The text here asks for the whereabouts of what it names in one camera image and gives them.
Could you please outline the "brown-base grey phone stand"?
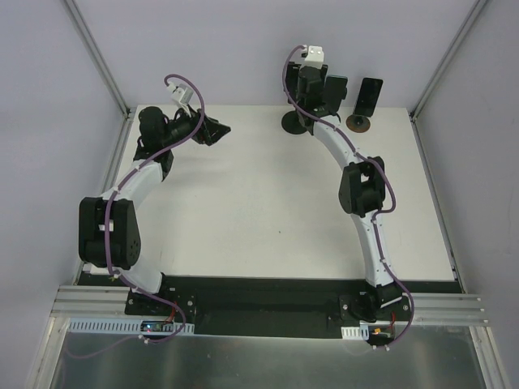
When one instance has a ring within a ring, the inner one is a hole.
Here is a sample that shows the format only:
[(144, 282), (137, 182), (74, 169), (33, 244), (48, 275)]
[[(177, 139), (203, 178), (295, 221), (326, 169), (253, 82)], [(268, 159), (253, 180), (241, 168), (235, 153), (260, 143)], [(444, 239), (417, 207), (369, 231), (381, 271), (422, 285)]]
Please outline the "brown-base grey phone stand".
[(371, 128), (371, 121), (368, 117), (352, 113), (345, 121), (347, 128), (355, 133), (361, 134)]

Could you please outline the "right aluminium frame post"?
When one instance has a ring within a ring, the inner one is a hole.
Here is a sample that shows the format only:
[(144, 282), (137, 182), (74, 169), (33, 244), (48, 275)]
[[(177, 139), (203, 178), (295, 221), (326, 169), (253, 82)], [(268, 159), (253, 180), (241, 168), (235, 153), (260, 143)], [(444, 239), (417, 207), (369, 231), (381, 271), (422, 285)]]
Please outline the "right aluminium frame post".
[(474, 1), (471, 5), (469, 12), (466, 17), (463, 19), (461, 26), (457, 29), (454, 37), (448, 45), (445, 53), (440, 59), (438, 65), (436, 66), (434, 72), (431, 77), (427, 81), (425, 88), (420, 94), (417, 102), (414, 104), (413, 108), (409, 111), (410, 120), (415, 122), (421, 112), (425, 109), (427, 102), (430, 100), (433, 92), (437, 88), (440, 80), (443, 78), (444, 74), (447, 72), (450, 64), (456, 57), (458, 51), (461, 49), (465, 41), (467, 40), (469, 34), (474, 28), (474, 25), (481, 18), (483, 12), (487, 8), (487, 6), (491, 3), (489, 0), (477, 0)]

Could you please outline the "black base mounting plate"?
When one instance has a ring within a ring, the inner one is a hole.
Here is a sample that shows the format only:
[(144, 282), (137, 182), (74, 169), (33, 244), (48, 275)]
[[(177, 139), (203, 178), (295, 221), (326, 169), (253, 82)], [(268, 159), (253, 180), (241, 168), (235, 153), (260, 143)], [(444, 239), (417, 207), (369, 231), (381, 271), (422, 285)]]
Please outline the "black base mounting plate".
[(396, 287), (400, 300), (375, 302), (362, 280), (261, 279), (167, 276), (158, 299), (132, 292), (120, 280), (82, 275), (82, 286), (121, 287), (127, 316), (162, 318), (204, 336), (259, 336), (338, 339), (344, 327), (364, 323), (407, 324), (409, 298), (461, 292), (456, 281), (406, 281)]

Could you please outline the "aluminium frame post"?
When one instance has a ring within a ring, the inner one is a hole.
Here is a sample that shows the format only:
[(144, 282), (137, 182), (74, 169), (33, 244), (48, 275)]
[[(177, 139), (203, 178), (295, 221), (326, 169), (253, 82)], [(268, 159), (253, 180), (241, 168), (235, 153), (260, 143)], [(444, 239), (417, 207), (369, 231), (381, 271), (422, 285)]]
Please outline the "aluminium frame post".
[(88, 53), (88, 56), (97, 69), (99, 76), (101, 77), (101, 80), (107, 87), (110, 96), (118, 108), (118, 111), (124, 118), (130, 117), (131, 107), (127, 104), (125, 98), (123, 97), (123, 94), (117, 85), (117, 82), (79, 8), (77, 1), (63, 0), (61, 1), (61, 4), (68, 14), (72, 25), (77, 31), (79, 38)]
[(465, 41), (467, 40), (469, 34), (474, 28), (474, 25), (481, 18), (483, 12), (487, 8), (487, 6), (491, 3), (489, 0), (477, 0), (474, 1), (471, 5), (469, 12), (466, 17), (463, 19), (461, 26), (457, 29), (454, 37), (448, 45), (445, 53), (440, 59), (438, 65), (436, 66), (434, 72), (431, 77), (427, 81), (425, 88), (420, 94), (417, 102), (414, 104), (413, 108), (409, 111), (410, 120), (415, 122), (421, 112), (425, 109), (427, 102), (430, 100), (433, 92), (437, 88), (440, 80), (443, 78), (444, 74), (447, 72), (450, 64), (456, 57), (458, 51), (461, 49)]

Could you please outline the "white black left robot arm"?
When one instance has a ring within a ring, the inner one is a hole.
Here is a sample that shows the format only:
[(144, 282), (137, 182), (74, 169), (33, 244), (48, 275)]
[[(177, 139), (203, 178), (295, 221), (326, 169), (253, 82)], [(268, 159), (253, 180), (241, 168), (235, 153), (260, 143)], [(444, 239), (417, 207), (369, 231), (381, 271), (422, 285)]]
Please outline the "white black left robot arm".
[(162, 315), (169, 310), (172, 297), (161, 288), (162, 273), (144, 261), (136, 211), (168, 177), (174, 164), (173, 147), (188, 140), (212, 146), (231, 129), (192, 107), (178, 109), (168, 118), (160, 108), (148, 106), (138, 119), (139, 138), (129, 171), (114, 188), (79, 204), (79, 256), (145, 293), (145, 308)]

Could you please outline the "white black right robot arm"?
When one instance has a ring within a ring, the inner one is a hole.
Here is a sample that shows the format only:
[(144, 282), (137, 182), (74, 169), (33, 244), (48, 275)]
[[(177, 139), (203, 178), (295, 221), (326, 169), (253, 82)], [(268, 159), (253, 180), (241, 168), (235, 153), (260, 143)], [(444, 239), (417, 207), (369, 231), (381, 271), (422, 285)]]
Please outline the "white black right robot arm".
[(402, 288), (395, 281), (383, 236), (381, 215), (386, 194), (394, 195), (380, 157), (365, 157), (348, 138), (337, 109), (325, 101), (326, 66), (315, 68), (288, 61), (283, 69), (283, 86), (294, 107), (282, 120), (288, 132), (308, 132), (332, 154), (342, 171), (338, 199), (350, 215), (362, 248), (365, 265), (365, 291), (349, 304), (356, 319), (373, 323), (391, 314), (402, 299)]

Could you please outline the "left aluminium frame post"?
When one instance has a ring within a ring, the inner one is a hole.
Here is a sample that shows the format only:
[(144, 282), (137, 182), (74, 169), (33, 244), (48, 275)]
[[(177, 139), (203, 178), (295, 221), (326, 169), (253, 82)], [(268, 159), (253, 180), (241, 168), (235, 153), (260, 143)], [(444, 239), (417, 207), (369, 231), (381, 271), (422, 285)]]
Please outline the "left aluminium frame post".
[(88, 56), (97, 69), (99, 76), (101, 77), (101, 80), (107, 87), (110, 96), (118, 108), (118, 111), (124, 118), (130, 117), (131, 107), (127, 104), (125, 98), (123, 97), (123, 94), (117, 85), (117, 82), (79, 8), (77, 1), (63, 0), (61, 1), (61, 4), (68, 14), (72, 25), (77, 31), (79, 38), (88, 53)]

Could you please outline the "tall black clamp phone stand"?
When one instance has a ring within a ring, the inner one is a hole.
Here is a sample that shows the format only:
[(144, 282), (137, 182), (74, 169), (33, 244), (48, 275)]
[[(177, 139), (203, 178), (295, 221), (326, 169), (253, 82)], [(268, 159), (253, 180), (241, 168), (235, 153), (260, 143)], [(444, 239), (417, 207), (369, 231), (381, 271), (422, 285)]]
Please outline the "tall black clamp phone stand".
[[(300, 65), (295, 103), (301, 108), (304, 108), (307, 104), (306, 99), (310, 75), (311, 73), (308, 72), (308, 69), (306, 67), (302, 68)], [(301, 135), (307, 131), (306, 128), (301, 125), (298, 115), (299, 111), (293, 109), (283, 116), (281, 126), (285, 132), (292, 135)]]

